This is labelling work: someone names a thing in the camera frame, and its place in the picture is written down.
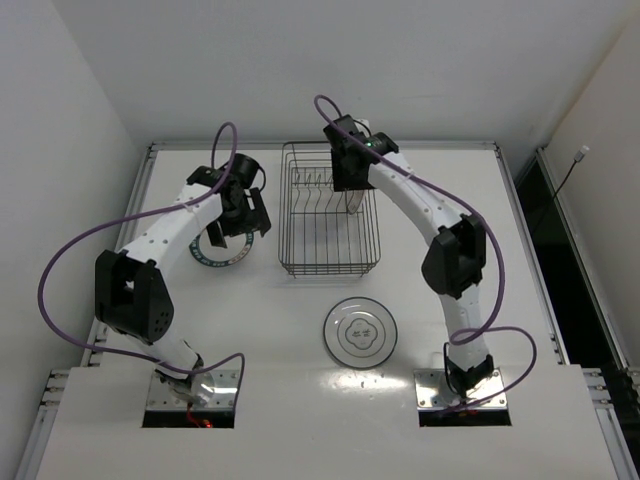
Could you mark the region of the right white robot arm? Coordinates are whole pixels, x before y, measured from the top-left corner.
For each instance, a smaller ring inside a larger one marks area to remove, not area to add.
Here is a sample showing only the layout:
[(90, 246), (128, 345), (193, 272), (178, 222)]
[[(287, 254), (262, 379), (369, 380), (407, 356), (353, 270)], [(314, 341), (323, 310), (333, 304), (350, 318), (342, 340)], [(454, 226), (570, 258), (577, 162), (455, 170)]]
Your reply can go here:
[(374, 188), (392, 200), (428, 247), (421, 273), (439, 296), (447, 332), (480, 328), (479, 285), (486, 265), (487, 234), (478, 216), (463, 213), (419, 184), (398, 145), (386, 134), (364, 135), (349, 115), (336, 123), (345, 135), (331, 125), (323, 133), (341, 187)]

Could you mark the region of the grey rimmed white plate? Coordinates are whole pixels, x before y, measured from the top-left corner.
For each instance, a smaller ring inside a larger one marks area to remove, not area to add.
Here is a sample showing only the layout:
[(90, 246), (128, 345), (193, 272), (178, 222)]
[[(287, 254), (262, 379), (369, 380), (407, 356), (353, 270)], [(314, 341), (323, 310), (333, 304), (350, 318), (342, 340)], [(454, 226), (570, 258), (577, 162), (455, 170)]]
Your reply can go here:
[(325, 350), (339, 365), (374, 369), (393, 355), (398, 327), (379, 301), (364, 296), (341, 300), (326, 315), (322, 327)]

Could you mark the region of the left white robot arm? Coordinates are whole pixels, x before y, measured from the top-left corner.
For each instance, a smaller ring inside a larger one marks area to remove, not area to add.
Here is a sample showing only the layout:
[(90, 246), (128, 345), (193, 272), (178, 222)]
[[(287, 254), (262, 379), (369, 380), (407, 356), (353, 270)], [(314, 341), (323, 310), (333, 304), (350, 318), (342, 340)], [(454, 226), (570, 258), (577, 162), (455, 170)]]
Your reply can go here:
[(215, 169), (197, 168), (173, 204), (120, 251), (106, 250), (95, 263), (95, 314), (151, 357), (165, 377), (184, 383), (203, 366), (172, 323), (175, 309), (166, 279), (178, 257), (200, 236), (214, 248), (230, 238), (265, 235), (271, 222), (255, 186), (264, 172), (253, 158), (237, 153)]

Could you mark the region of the orange sunburst pattern plate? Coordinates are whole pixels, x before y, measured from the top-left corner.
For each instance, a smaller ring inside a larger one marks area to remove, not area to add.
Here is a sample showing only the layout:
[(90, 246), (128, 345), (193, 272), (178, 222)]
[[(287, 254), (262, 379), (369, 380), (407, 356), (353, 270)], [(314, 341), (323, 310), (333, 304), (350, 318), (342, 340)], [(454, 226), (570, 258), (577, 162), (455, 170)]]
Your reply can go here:
[(350, 190), (345, 193), (346, 213), (355, 215), (360, 208), (365, 192), (363, 190)]

